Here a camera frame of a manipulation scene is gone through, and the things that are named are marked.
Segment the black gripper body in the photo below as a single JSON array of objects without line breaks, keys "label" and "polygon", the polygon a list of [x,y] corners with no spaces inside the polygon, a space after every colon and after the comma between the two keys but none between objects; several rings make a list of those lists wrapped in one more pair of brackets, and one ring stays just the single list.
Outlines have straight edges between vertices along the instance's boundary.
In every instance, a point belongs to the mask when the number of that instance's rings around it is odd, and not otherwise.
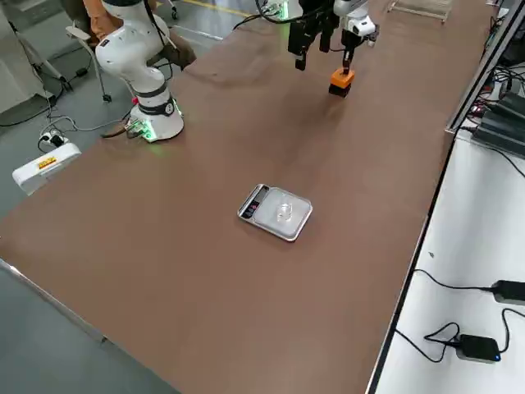
[{"label": "black gripper body", "polygon": [[361,37],[352,30],[343,29],[340,42],[345,50],[355,50],[361,44]]},{"label": "black gripper body", "polygon": [[335,0],[299,0],[299,5],[303,11],[298,17],[299,21],[327,17],[330,21],[339,21],[340,17],[335,12]]}]

